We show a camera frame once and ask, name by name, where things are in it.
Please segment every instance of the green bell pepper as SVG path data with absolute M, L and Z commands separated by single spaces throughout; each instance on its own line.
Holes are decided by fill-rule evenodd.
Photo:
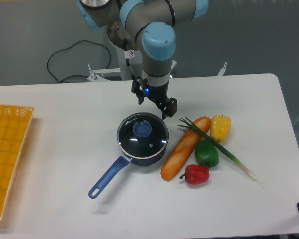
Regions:
M 196 161 L 207 168 L 215 167 L 219 162 L 216 147 L 206 140 L 197 143 L 195 148 Z

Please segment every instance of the black cable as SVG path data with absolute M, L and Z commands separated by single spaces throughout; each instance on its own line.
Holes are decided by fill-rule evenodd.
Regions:
M 127 45 L 127 40 L 124 38 L 123 39 L 123 50 L 124 51 L 126 51 L 127 49 L 126 49 L 126 45 Z M 129 61 L 129 59 L 128 58 L 125 58 L 125 62 L 126 62 L 126 65 L 128 66 L 128 68 L 129 68 L 129 70 L 130 70 L 130 74 L 131 74 L 131 78 L 132 78 L 132 80 L 133 81 L 135 81 L 135 76 L 134 76 L 134 74 L 133 74 L 133 72 L 132 72 L 132 68 L 131 68 L 131 65 L 130 65 L 130 61 Z
M 118 5 L 119 11 L 120 11 L 121 7 L 122 7 L 121 0 L 116 0 L 116 4 Z
M 81 43 L 81 42 L 88 42 L 88 43 L 92 43 L 92 44 L 95 44 L 95 45 L 98 45 L 98 46 L 102 46 L 103 48 L 105 48 L 105 49 L 108 51 L 108 53 L 109 53 L 109 62 L 108 62 L 108 64 L 107 64 L 107 66 L 106 66 L 105 69 L 107 69 L 107 68 L 109 67 L 112 58 L 111 58 L 110 50 L 109 50 L 105 45 L 102 45 L 102 44 L 97 43 L 97 42 L 89 41 L 89 40 L 81 40 L 81 41 L 78 41 L 78 42 L 74 43 L 72 46 L 70 46 L 70 47 L 68 47 L 68 48 L 61 49 L 61 50 L 58 50 L 58 51 L 54 52 L 54 53 L 49 57 L 48 62 L 47 62 L 47 69 L 48 69 L 48 72 L 51 74 L 51 76 L 53 76 L 53 78 L 57 81 L 57 83 L 69 83 L 69 82 L 67 82 L 67 81 L 65 81 L 65 80 L 66 80 L 66 79 L 69 79 L 69 78 L 72 78 L 72 77 L 86 77 L 86 78 L 89 77 L 89 75 L 71 75 L 71 76 L 67 76 L 67 77 L 63 78 L 62 80 L 58 80 L 58 78 L 57 78 L 57 77 L 50 71 L 50 69 L 49 69 L 49 62 L 50 62 L 51 58 L 52 58 L 56 53 L 59 53 L 60 51 L 66 51 L 66 50 L 69 50 L 69 49 L 71 49 L 73 46 L 75 46 L 75 45 L 77 45 L 77 44 L 79 44 L 79 43 Z

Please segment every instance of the red bell pepper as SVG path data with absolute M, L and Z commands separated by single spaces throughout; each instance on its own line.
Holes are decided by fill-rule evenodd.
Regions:
M 209 169 L 196 164 L 186 166 L 185 173 L 181 175 L 180 179 L 185 180 L 189 184 L 200 184 L 206 182 L 209 178 Z

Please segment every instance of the blue handle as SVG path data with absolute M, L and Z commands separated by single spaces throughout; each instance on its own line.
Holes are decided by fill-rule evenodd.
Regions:
M 131 158 L 126 157 L 125 155 L 120 156 L 115 162 L 111 165 L 111 167 L 103 174 L 103 176 L 97 181 L 97 183 L 91 188 L 89 191 L 90 198 L 96 198 L 108 185 L 108 183 L 114 178 L 114 176 L 126 165 L 128 165 L 131 161 Z

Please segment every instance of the white table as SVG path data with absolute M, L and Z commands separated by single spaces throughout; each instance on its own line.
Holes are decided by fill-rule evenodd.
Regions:
M 0 103 L 35 107 L 0 239 L 178 239 L 299 233 L 299 151 L 283 95 L 271 74 L 173 79 L 178 99 L 165 120 L 163 159 L 128 165 L 94 200 L 88 191 L 121 155 L 119 123 L 146 111 L 131 82 L 0 87 Z M 220 154 L 208 183 L 190 187 L 160 169 L 183 132 L 178 119 L 232 119 L 224 146 L 259 181 Z M 195 163 L 192 155 L 187 164 Z

